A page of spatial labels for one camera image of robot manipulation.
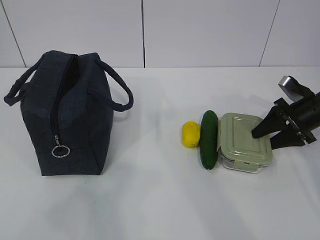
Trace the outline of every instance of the dark blue lunch bag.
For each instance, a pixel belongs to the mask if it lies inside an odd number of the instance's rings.
[[[112,100],[105,71],[126,91],[128,104]],[[54,50],[15,82],[4,101],[10,106],[21,102],[43,176],[101,174],[114,111],[126,111],[134,103],[125,82],[97,53]]]

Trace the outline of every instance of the green cucumber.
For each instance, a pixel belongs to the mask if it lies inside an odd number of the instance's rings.
[[[200,158],[205,169],[211,170],[218,159],[218,117],[215,112],[208,110],[204,113],[200,129]]]

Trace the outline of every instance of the food container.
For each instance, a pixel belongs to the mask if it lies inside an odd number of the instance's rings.
[[[251,131],[260,117],[226,113],[218,123],[217,151],[220,163],[227,169],[258,173],[272,160],[268,135],[254,139]]]

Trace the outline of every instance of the yellow lemon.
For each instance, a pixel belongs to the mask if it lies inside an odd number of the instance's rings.
[[[188,121],[182,126],[182,144],[187,148],[195,148],[200,140],[200,125]]]

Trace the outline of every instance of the bag handle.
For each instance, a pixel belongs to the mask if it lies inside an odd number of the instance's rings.
[[[126,110],[131,109],[133,104],[134,104],[134,96],[133,96],[131,90],[129,89],[129,87],[124,82],[124,80],[119,76],[119,74],[111,66],[109,66],[105,62],[96,59],[95,63],[99,67],[101,67],[105,72],[107,72],[125,90],[125,92],[129,96],[129,102],[126,105],[122,105],[120,103],[116,103],[112,99],[109,99],[104,94],[99,92],[98,90],[96,90],[94,88],[91,88],[91,87],[88,89],[88,94],[93,95],[95,98],[97,98],[98,100],[100,100],[102,102],[105,102],[113,110],[115,110],[117,112],[124,112]]]
[[[19,102],[25,91],[28,89],[29,83],[25,83],[28,78],[31,76],[31,74],[37,70],[38,66],[40,65],[40,62],[42,61],[42,59],[44,58],[45,55],[42,55],[42,57],[36,62],[35,65],[33,65],[32,67],[30,67],[27,71],[25,71],[24,74],[22,74],[22,76],[15,81],[14,85],[11,87],[9,93],[3,98],[3,100],[5,101],[6,104],[8,104],[10,107],[14,104],[16,104],[17,102]]]

